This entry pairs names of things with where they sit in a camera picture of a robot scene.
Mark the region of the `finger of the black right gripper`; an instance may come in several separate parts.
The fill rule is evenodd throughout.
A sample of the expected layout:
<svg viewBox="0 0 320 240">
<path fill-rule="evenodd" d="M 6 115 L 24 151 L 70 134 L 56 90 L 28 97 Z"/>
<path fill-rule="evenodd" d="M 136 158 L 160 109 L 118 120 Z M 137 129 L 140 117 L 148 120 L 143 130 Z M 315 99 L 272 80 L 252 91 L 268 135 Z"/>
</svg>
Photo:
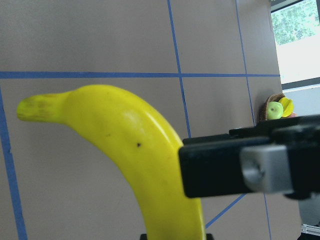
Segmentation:
<svg viewBox="0 0 320 240">
<path fill-rule="evenodd" d="M 189 198 L 294 191 L 287 147 L 266 136 L 222 134 L 186 138 L 183 144 L 178 155 Z"/>
</svg>

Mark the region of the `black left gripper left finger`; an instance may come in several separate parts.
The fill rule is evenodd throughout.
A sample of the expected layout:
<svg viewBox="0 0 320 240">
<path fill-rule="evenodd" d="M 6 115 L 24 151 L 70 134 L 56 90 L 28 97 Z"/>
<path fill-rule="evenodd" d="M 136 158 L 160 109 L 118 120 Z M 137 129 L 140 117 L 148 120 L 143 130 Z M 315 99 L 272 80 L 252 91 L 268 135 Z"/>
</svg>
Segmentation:
<svg viewBox="0 0 320 240">
<path fill-rule="evenodd" d="M 139 240 L 148 240 L 147 234 L 146 233 L 141 234 Z"/>
</svg>

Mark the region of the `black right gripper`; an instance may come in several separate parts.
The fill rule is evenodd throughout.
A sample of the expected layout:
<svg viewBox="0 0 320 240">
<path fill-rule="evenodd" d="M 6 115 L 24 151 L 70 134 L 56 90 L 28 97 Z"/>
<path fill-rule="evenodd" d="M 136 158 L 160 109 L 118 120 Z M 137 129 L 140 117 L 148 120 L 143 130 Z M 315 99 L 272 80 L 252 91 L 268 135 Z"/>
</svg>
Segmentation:
<svg viewBox="0 0 320 240">
<path fill-rule="evenodd" d="M 268 120 L 232 129 L 238 139 L 265 137 L 267 143 L 244 146 L 239 162 L 245 185 L 253 192 L 281 193 L 302 200 L 320 192 L 320 117 Z"/>
</svg>

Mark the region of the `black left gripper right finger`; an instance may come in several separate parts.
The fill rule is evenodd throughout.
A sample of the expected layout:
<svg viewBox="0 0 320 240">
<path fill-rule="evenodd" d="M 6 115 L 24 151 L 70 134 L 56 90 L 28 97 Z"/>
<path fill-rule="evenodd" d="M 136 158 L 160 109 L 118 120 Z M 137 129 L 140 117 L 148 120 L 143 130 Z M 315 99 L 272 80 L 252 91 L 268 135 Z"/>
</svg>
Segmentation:
<svg viewBox="0 0 320 240">
<path fill-rule="evenodd" d="M 214 237 L 211 233 L 206 234 L 206 240 L 214 240 Z"/>
</svg>

